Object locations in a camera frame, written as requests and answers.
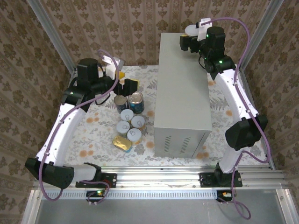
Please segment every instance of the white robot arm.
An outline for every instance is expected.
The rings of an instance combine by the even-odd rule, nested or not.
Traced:
[[[204,18],[196,25],[188,26],[185,29],[185,35],[180,37],[180,47],[184,51],[189,50],[192,53],[200,54],[200,57],[204,59],[206,71],[220,86],[232,111],[234,124],[225,134],[230,148],[225,151],[214,173],[219,186],[229,186],[234,166],[240,154],[261,138],[249,112],[255,116],[262,130],[265,129],[268,120],[265,116],[258,114],[243,88],[239,88],[249,110],[245,108],[236,90],[236,85],[241,86],[241,84],[238,78],[235,82],[235,64],[230,57],[224,54],[224,30],[221,27],[212,27],[212,23],[202,25],[210,20],[210,18]]]
[[[84,185],[85,188],[88,188],[88,184],[82,184],[80,181],[102,182],[109,176],[108,174],[102,175],[101,168],[90,163],[74,166],[64,165],[69,142],[76,127],[86,115],[91,103],[73,110],[63,121],[61,121],[62,117],[69,113],[70,110],[74,109],[75,106],[78,106],[83,102],[87,103],[87,101],[94,99],[96,95],[103,94],[114,86],[116,67],[109,57],[103,56],[103,61],[107,62],[108,66],[106,67],[106,72],[103,71],[102,77],[99,77],[97,60],[86,58],[79,62],[77,69],[78,77],[76,77],[77,85],[70,86],[64,92],[58,117],[48,139],[42,149],[37,153],[36,157],[28,158],[26,161],[25,167],[36,179],[39,177],[41,164],[44,164],[42,171],[43,182],[59,187],[60,189],[67,188],[71,182],[77,182],[76,186],[77,184],[78,186]],[[118,58],[116,58],[115,61],[120,70],[123,61]],[[117,95],[128,96],[137,91],[137,89],[137,81],[125,79],[125,84],[122,85],[118,82],[113,91]],[[50,144],[51,138],[58,125],[60,127]],[[111,176],[113,176],[112,179],[116,178],[116,174],[111,174]],[[90,184],[90,186],[98,187],[99,185]]]

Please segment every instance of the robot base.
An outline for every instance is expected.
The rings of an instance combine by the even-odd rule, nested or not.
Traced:
[[[216,165],[216,169],[213,173],[199,173],[200,187],[202,188],[217,188],[217,187],[231,187],[232,174],[224,174],[219,163]],[[235,187],[242,187],[241,175],[238,171],[235,171],[234,176]]]
[[[101,167],[88,162],[86,162],[85,164],[88,164],[96,168],[96,174],[94,178],[91,180],[91,182],[101,181],[109,184],[110,188],[116,187],[117,174],[102,173]],[[106,185],[102,183],[94,184],[94,183],[76,182],[76,188],[106,188]]]

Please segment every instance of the blue can label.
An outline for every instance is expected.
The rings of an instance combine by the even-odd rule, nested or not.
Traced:
[[[144,103],[143,101],[138,103],[138,104],[133,104],[129,103],[130,109],[135,113],[135,114],[140,114],[144,111]]]
[[[121,113],[123,110],[125,109],[129,109],[128,107],[128,103],[126,102],[125,104],[122,104],[122,105],[115,105],[116,106],[116,109],[117,109],[117,112],[118,113]]]

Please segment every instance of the can lid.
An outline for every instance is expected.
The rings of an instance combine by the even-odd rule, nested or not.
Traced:
[[[124,120],[118,122],[118,124],[116,125],[116,130],[122,134],[127,133],[129,129],[130,129],[129,122],[124,121]]]
[[[129,102],[133,104],[138,104],[143,101],[143,95],[140,92],[134,92],[132,95],[128,97]]]
[[[129,121],[134,117],[134,112],[130,109],[125,109],[121,112],[121,119]]]
[[[127,98],[122,95],[114,97],[114,103],[116,105],[123,105],[126,102],[127,102]]]
[[[141,131],[137,128],[132,128],[128,131],[127,137],[130,141],[138,141],[141,138]]]
[[[135,116],[132,118],[131,124],[133,127],[136,127],[136,128],[143,127],[143,125],[145,124],[145,119],[143,116],[139,116],[139,115]]]

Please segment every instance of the gray metal box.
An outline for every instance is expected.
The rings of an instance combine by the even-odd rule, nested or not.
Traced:
[[[182,51],[181,34],[162,33],[155,110],[155,156],[194,158],[212,131],[206,71]]]

